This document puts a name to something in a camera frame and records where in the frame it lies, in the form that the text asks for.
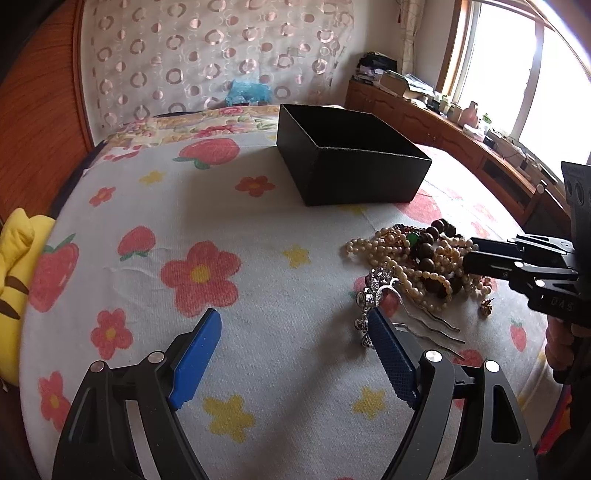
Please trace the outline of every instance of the jewelry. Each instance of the jewelry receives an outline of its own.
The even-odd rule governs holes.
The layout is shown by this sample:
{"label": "jewelry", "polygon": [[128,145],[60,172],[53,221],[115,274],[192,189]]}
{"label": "jewelry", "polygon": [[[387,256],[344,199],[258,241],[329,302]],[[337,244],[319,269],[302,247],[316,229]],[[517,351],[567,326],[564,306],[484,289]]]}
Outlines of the jewelry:
{"label": "jewelry", "polygon": [[[402,291],[432,319],[450,330],[459,329],[439,318],[452,295],[464,289],[486,297],[492,292],[491,279],[467,275],[462,269],[464,255],[479,249],[470,239],[458,235],[445,219],[435,220],[426,229],[397,223],[375,232],[371,239],[351,239],[345,245],[348,254],[365,257],[372,268],[393,269]],[[427,293],[435,294],[440,305],[427,301]]]}
{"label": "jewelry", "polygon": [[482,303],[480,304],[480,313],[482,313],[485,317],[488,317],[491,313],[492,313],[492,301],[494,299],[486,299],[486,300],[482,300]]}
{"label": "jewelry", "polygon": [[[387,290],[393,292],[398,297],[400,303],[402,304],[404,310],[406,311],[407,315],[410,318],[413,318],[413,319],[419,321],[424,327],[426,327],[428,330],[430,330],[432,332],[439,333],[450,340],[460,342],[460,343],[465,343],[461,339],[451,337],[450,335],[442,332],[441,330],[437,330],[435,328],[430,327],[422,319],[411,315],[410,312],[408,311],[406,305],[404,304],[400,293],[395,288],[395,285],[398,283],[400,283],[400,279],[396,278],[394,276],[394,271],[388,267],[373,268],[371,270],[370,274],[367,276],[367,278],[366,278],[366,285],[367,286],[363,289],[363,291],[359,292],[356,297],[357,305],[361,308],[361,316],[355,320],[355,328],[357,330],[360,330],[364,334],[363,338],[361,340],[361,344],[363,346],[365,346],[367,348],[374,347],[373,343],[371,341],[371,338],[367,334],[367,331],[368,331],[367,315],[372,308],[379,306],[379,304],[380,304],[380,302]],[[414,332],[406,325],[404,325],[404,327],[410,333],[415,335],[416,337],[427,339],[430,342],[437,345],[438,347],[440,347],[444,350],[447,350],[447,351],[453,353],[454,355],[458,356],[459,358],[461,358],[461,355],[459,355],[457,352],[455,352],[454,350],[451,350],[443,345],[440,345],[435,340],[433,340],[431,337],[419,335],[418,333]]]}

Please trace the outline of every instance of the bottle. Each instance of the bottle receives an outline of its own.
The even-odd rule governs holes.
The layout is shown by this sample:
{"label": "bottle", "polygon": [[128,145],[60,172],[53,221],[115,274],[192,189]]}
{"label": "bottle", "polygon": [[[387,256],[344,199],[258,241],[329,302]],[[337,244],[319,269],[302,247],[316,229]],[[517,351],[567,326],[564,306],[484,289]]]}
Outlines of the bottle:
{"label": "bottle", "polygon": [[472,128],[476,128],[478,125],[478,104],[475,101],[470,102],[470,106],[462,112],[457,121],[457,126],[460,128],[463,128],[464,125],[469,125]]}
{"label": "bottle", "polygon": [[443,115],[447,115],[448,110],[449,110],[449,103],[447,101],[447,95],[442,95],[441,101],[439,102],[439,112],[443,113]]}
{"label": "bottle", "polygon": [[491,117],[488,116],[488,113],[485,113],[482,116],[482,122],[481,122],[481,124],[482,124],[481,127],[484,130],[485,135],[488,133],[488,130],[491,127],[491,123],[492,123]]}

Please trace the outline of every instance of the window frame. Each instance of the window frame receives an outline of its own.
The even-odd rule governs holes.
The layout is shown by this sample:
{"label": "window frame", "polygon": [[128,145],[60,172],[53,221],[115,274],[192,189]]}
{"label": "window frame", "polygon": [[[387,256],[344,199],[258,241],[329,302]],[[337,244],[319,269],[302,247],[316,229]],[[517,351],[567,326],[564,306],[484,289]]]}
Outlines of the window frame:
{"label": "window frame", "polygon": [[[521,106],[519,107],[519,113],[513,125],[513,129],[511,132],[507,132],[508,137],[517,143],[519,143],[519,138],[521,137],[534,102],[535,92],[540,79],[545,28],[549,28],[556,32],[563,41],[565,41],[591,82],[591,69],[589,68],[588,59],[582,58],[581,55],[579,55],[578,49],[573,48],[573,46],[567,41],[564,32],[559,28],[554,28],[547,20],[548,15],[544,15],[544,13],[537,8],[535,3],[534,0],[455,0],[446,52],[443,57],[443,63],[436,84],[437,91],[445,93],[452,99],[452,102],[458,102],[470,67],[470,59],[474,48],[474,38],[478,27],[481,4],[504,8],[533,20],[535,22],[536,48],[532,58],[530,75],[525,86],[524,97]],[[549,169],[548,166],[537,157],[536,161],[542,164],[547,171],[551,171],[551,169]],[[587,163],[591,164],[591,153]],[[558,175],[553,174],[553,177],[556,177],[556,180],[558,180],[559,183],[562,183]]]}

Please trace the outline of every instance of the yellow star print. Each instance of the yellow star print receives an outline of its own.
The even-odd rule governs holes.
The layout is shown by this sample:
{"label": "yellow star print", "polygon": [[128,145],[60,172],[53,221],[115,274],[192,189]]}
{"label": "yellow star print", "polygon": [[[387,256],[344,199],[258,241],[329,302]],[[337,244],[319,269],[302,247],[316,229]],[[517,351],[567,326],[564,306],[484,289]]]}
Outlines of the yellow star print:
{"label": "yellow star print", "polygon": [[363,215],[363,213],[367,210],[364,206],[361,205],[339,205],[339,208],[344,212],[351,212],[353,215]]}
{"label": "yellow star print", "polygon": [[209,431],[214,435],[229,435],[235,442],[243,443],[246,440],[244,429],[255,425],[255,416],[244,413],[243,403],[244,399],[240,395],[232,395],[227,402],[213,397],[205,398],[203,409],[213,417]]}
{"label": "yellow star print", "polygon": [[368,420],[373,420],[379,411],[386,409],[384,390],[373,391],[369,387],[361,389],[361,399],[353,404],[353,413],[365,413]]}
{"label": "yellow star print", "polygon": [[158,170],[153,170],[148,173],[145,177],[141,177],[139,182],[143,183],[144,185],[152,185],[153,183],[162,181],[164,178],[164,173]]}
{"label": "yellow star print", "polygon": [[308,250],[294,245],[289,250],[282,252],[284,256],[290,259],[290,268],[298,268],[306,263],[311,263]]}

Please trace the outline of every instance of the stuffed toy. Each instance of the stuffed toy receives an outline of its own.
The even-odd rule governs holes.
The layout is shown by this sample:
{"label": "stuffed toy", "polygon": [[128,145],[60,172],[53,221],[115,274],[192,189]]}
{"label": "stuffed toy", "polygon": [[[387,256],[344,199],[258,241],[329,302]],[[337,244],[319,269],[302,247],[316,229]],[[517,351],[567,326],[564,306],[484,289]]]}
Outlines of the stuffed toy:
{"label": "stuffed toy", "polygon": [[0,232],[0,377],[18,386],[22,318],[37,260],[55,220],[14,210]]}

